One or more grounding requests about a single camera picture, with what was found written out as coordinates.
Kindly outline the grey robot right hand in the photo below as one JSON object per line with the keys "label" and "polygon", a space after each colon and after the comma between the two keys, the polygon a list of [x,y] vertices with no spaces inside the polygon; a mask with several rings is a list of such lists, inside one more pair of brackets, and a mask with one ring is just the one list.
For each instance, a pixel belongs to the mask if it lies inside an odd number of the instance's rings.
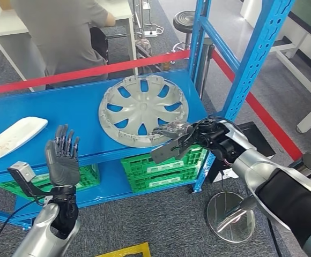
{"label": "grey robot right hand", "polygon": [[156,163],[161,163],[173,157],[183,157],[193,141],[187,139],[193,131],[193,125],[188,122],[176,121],[154,128],[152,134],[163,135],[170,141],[155,148],[151,152],[151,158]]}

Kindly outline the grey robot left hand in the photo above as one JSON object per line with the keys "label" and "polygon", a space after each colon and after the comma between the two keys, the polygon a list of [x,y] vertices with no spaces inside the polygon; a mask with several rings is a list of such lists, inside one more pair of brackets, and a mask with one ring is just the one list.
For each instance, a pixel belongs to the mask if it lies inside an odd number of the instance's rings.
{"label": "grey robot left hand", "polygon": [[80,137],[73,138],[74,130],[60,125],[55,139],[48,140],[45,155],[49,179],[54,186],[75,186],[80,180],[78,163]]}

